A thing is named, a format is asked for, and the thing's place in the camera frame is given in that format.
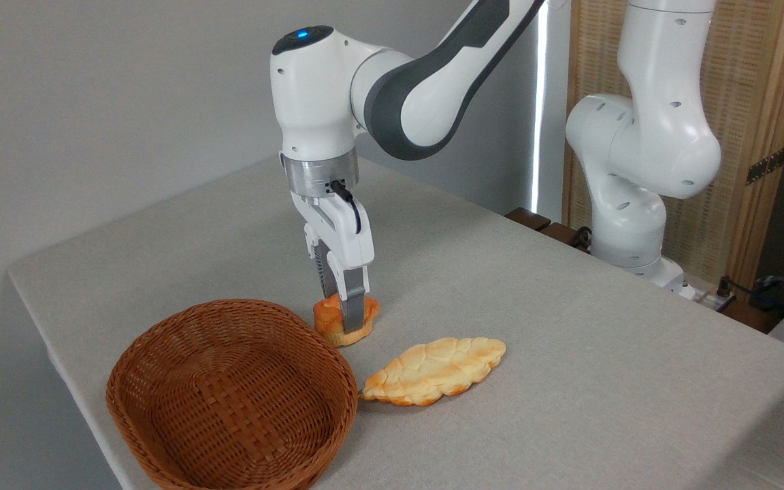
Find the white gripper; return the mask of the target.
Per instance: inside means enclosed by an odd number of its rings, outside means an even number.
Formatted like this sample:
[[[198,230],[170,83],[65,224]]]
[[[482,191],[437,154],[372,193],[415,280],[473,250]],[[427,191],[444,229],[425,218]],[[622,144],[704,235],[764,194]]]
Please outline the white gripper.
[[[366,295],[370,291],[366,266],[374,260],[366,209],[357,199],[346,201],[337,193],[305,197],[292,192],[291,198],[306,223],[304,236],[323,297],[336,294],[344,332],[358,331],[365,322]]]

